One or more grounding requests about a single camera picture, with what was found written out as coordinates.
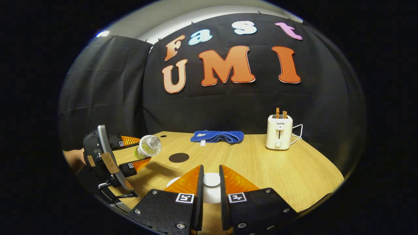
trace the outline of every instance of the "wooden table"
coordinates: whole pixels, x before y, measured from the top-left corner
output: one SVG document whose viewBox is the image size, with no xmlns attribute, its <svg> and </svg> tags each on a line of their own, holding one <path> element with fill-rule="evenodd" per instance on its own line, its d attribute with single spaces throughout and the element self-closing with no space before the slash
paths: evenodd
<svg viewBox="0 0 418 235">
<path fill-rule="evenodd" d="M 266 135 L 245 135 L 239 144 L 226 142 L 190 142 L 193 133 L 163 131 L 155 134 L 162 144 L 160 154 L 152 157 L 146 167 L 135 176 L 127 178 L 139 197 L 151 189 L 164 190 L 173 178 L 182 176 L 192 168 L 204 166 L 204 172 L 219 172 L 225 165 L 247 178 L 260 189 L 273 188 L 295 211 L 305 210 L 323 196 L 333 192 L 344 178 L 337 167 L 324 155 L 299 139 L 288 150 L 270 150 L 265 146 Z M 117 164 L 136 160 L 137 146 L 114 151 Z M 172 163 L 169 156 L 186 153 L 190 158 L 182 163 Z M 122 188 L 109 187 L 116 196 L 125 194 Z M 122 198 L 133 208 L 140 199 Z M 224 234 L 221 222 L 221 205 L 203 206 L 203 228 L 200 235 Z"/>
</svg>

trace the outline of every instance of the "black curtain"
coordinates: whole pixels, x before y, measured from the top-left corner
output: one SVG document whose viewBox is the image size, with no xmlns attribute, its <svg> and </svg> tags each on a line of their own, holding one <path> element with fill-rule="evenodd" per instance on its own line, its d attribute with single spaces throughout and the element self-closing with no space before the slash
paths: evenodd
<svg viewBox="0 0 418 235">
<path fill-rule="evenodd" d="M 63 150 L 81 149 L 86 134 L 105 125 L 108 134 L 146 134 L 142 82 L 150 43 L 122 36 L 92 40 L 71 65 L 59 99 Z"/>
<path fill-rule="evenodd" d="M 249 20 L 257 32 L 238 35 L 231 26 L 236 21 Z M 275 23 L 284 22 L 303 37 L 288 36 Z M 209 29 L 212 39 L 189 45 L 190 36 Z M 164 61 L 166 45 L 185 35 L 177 54 Z M 175 131 L 192 133 L 197 130 L 240 130 L 244 134 L 264 134 L 267 118 L 275 108 L 286 110 L 293 125 L 303 124 L 303 139 L 330 159 L 345 175 L 351 168 L 351 149 L 357 148 L 353 138 L 359 138 L 364 123 L 353 123 L 364 116 L 358 95 L 356 77 L 344 56 L 310 26 L 273 15 L 238 13 L 203 20 L 161 39 L 154 44 L 147 60 L 143 83 L 143 107 L 150 133 Z M 251 83 L 228 81 L 204 87 L 201 52 L 215 50 L 223 59 L 233 46 L 248 46 L 250 70 L 255 75 Z M 280 61 L 273 46 L 294 50 L 294 63 L 301 77 L 298 84 L 280 82 Z M 174 94 L 165 91 L 163 68 L 172 65 L 172 83 L 178 81 L 176 63 L 187 59 L 186 84 Z"/>
</svg>

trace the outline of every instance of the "white toaster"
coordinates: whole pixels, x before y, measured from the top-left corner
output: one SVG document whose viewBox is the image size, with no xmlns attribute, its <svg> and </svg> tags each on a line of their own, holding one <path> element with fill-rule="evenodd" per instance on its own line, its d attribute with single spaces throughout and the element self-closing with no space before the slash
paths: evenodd
<svg viewBox="0 0 418 235">
<path fill-rule="evenodd" d="M 292 136 L 293 119 L 288 115 L 287 118 L 276 118 L 270 115 L 267 122 L 267 139 L 265 146 L 270 149 L 286 150 L 290 146 Z"/>
</svg>

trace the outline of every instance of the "letter m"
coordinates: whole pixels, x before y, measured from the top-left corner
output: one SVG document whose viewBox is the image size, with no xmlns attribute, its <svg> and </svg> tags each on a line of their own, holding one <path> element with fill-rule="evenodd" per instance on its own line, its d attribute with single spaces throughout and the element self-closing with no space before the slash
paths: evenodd
<svg viewBox="0 0 418 235">
<path fill-rule="evenodd" d="M 218 79 L 213 76 L 213 71 L 216 72 L 223 83 L 226 83 L 232 68 L 234 68 L 234 75 L 231 77 L 232 82 L 242 83 L 255 81 L 255 76 L 251 73 L 248 64 L 247 52 L 249 50 L 248 46 L 231 47 L 225 60 L 214 50 L 200 53 L 199 58 L 203 60 L 204 68 L 202 85 L 213 86 L 218 83 Z"/>
</svg>

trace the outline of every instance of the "black wire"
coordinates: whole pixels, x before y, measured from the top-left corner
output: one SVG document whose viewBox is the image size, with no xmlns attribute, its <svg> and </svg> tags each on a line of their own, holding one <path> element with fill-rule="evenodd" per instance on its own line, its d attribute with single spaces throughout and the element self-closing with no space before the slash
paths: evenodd
<svg viewBox="0 0 418 235">
<path fill-rule="evenodd" d="M 99 189 L 99 192 L 100 192 L 100 195 L 103 197 L 103 199 L 105 199 L 105 200 L 108 200 L 109 202 L 112 202 L 112 199 L 110 199 L 110 197 L 108 197 L 104 192 L 103 192 L 103 189 L 105 188 L 105 187 L 108 187 L 109 185 L 104 185 L 103 187 L 101 187 L 100 189 Z"/>
<path fill-rule="evenodd" d="M 100 191 L 100 195 L 104 198 L 104 199 L 106 199 L 106 200 L 109 200 L 109 201 L 111 201 L 111 203 L 112 204 L 114 204 L 117 208 L 119 208 L 121 211 L 123 211 L 123 212 L 125 212 L 125 213 L 128 213 L 127 211 L 125 211 L 125 210 L 123 210 L 122 208 L 120 208 L 117 204 L 116 204 L 116 202 L 115 202 L 115 200 L 117 199 L 117 198 L 123 198 L 123 197 L 128 197 L 128 195 L 122 195 L 122 196 L 118 196 L 118 197 L 115 197 L 114 199 L 110 199 L 104 192 L 103 192 L 103 189 L 105 188 L 105 187 L 109 187 L 111 185 L 111 183 L 107 183 L 107 184 L 105 184 L 105 185 L 103 185 L 103 187 L 101 187 L 100 189 L 99 189 L 99 191 Z"/>
<path fill-rule="evenodd" d="M 116 202 L 115 202 L 115 200 L 117 199 L 117 197 L 115 197 L 113 200 L 112 200 L 112 202 L 113 202 L 113 204 L 117 207 L 117 208 L 119 208 L 121 211 L 123 211 L 123 212 L 125 212 L 126 214 L 128 213 L 127 211 L 125 211 L 125 210 L 123 210 L 122 208 L 120 208 L 117 204 L 116 204 Z"/>
</svg>

